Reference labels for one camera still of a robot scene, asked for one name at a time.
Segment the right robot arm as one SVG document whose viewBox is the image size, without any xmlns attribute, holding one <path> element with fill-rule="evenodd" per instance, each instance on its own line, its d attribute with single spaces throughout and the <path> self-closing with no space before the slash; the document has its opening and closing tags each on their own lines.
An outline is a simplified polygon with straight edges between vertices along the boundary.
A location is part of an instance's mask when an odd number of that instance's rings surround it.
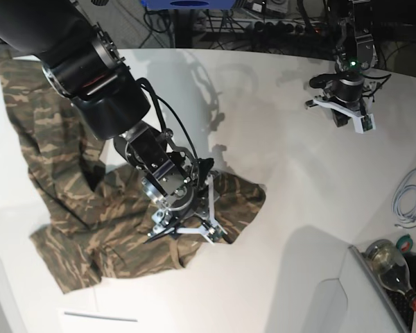
<svg viewBox="0 0 416 333">
<path fill-rule="evenodd" d="M 177 228 L 192 216 L 217 226 L 209 160 L 173 141 L 144 118 L 164 104 L 145 78 L 136 79 L 112 38 L 75 1 L 0 1 L 0 38 L 35 56 L 53 89 L 78 109 L 99 139 L 113 139 L 125 160 L 145 172 L 145 193 L 158 206 L 155 221 Z"/>
</svg>

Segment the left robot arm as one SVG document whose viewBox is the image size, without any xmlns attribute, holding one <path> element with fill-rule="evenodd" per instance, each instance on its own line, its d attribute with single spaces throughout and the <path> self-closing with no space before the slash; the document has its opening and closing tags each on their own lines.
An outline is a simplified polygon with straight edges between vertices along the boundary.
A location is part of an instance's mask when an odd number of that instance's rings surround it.
<svg viewBox="0 0 416 333">
<path fill-rule="evenodd" d="M 305 107 L 329 109 L 337 127 L 351 121 L 355 132 L 363 134 L 376 128 L 370 108 L 391 77 L 369 73 L 377 62 L 371 2 L 328 1 L 327 14 L 335 44 L 335 72 L 310 79 L 309 87 L 322 93 L 306 101 Z"/>
</svg>

